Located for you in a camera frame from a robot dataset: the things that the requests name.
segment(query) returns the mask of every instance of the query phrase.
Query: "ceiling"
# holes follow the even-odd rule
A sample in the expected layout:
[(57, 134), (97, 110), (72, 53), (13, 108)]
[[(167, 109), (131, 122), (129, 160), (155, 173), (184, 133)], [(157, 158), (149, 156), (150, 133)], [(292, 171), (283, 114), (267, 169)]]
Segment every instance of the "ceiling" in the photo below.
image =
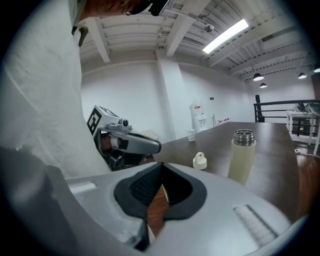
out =
[[(82, 60), (100, 54), (104, 63), (118, 53), (165, 49), (167, 56), (182, 53), (201, 58), (207, 67), (241, 80), (255, 72), (271, 74), (315, 63), (311, 47), (277, 0), (171, 0), (153, 17), (148, 10), (132, 16), (88, 18), (81, 23), (89, 34), (80, 48)], [(202, 50), (232, 25), (245, 19), (249, 27), (210, 54)], [(205, 24), (214, 26), (212, 32)]]

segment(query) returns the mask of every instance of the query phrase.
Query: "beige bottle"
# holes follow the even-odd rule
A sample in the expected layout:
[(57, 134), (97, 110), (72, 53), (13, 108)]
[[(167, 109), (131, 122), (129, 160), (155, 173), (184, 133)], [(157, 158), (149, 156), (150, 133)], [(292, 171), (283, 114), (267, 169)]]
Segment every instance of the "beige bottle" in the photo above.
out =
[(231, 163), (228, 178), (246, 185), (256, 151), (255, 133), (252, 130), (237, 130), (231, 142)]

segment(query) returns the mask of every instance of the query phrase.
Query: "bottle mouth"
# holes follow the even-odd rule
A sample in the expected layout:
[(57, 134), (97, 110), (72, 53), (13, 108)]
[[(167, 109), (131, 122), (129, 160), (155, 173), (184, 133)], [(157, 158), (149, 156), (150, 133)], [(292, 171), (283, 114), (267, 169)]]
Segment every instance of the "bottle mouth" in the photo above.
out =
[(233, 134), (233, 143), (240, 146), (251, 146), (255, 143), (255, 137), (255, 132), (253, 130), (236, 130)]

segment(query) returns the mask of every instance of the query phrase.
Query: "dark brown table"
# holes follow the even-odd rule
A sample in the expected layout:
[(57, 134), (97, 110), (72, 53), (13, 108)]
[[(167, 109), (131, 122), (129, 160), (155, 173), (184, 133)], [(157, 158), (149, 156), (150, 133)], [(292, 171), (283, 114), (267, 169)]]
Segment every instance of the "dark brown table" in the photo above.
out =
[(294, 143), (285, 124), (228, 122), (195, 136), (195, 141), (181, 138), (162, 145), (156, 162), (192, 167), (198, 152), (207, 158), (206, 172), (228, 176), (231, 140), (234, 131), (250, 129), (255, 133), (256, 150), (246, 187), (280, 209), (291, 222), (297, 218), (299, 170)]

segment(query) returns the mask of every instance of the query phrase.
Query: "reddish brown floor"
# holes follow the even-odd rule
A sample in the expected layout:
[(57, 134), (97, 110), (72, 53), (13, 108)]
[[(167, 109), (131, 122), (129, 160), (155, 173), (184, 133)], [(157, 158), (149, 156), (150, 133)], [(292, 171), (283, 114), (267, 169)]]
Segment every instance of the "reddish brown floor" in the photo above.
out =
[[(296, 143), (295, 148), (305, 154), (312, 154), (314, 148), (302, 143)], [(315, 196), (320, 190), (320, 158), (314, 156), (297, 155), (300, 180), (300, 199), (297, 211), (297, 219), (308, 214)], [(169, 207), (165, 193), (161, 187), (148, 209), (148, 224), (154, 236), (160, 233), (164, 227), (163, 215)]]

